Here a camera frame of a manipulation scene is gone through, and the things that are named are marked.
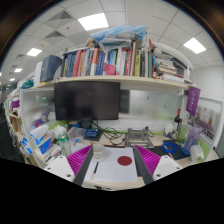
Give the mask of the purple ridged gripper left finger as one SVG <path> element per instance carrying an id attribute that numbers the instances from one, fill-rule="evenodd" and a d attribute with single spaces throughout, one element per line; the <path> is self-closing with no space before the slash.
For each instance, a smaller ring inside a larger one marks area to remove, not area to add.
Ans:
<path id="1" fill-rule="evenodd" d="M 74 152 L 67 157 L 67 161 L 75 175 L 73 183 L 81 186 L 86 172 L 93 157 L 93 147 L 91 145 Z"/>

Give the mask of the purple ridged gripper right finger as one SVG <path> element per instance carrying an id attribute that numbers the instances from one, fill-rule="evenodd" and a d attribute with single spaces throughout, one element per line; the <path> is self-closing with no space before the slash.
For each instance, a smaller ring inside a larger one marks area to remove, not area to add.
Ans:
<path id="1" fill-rule="evenodd" d="M 152 183 L 154 181 L 153 174 L 160 161 L 160 156 L 138 145 L 134 146 L 133 152 L 144 183 Z"/>

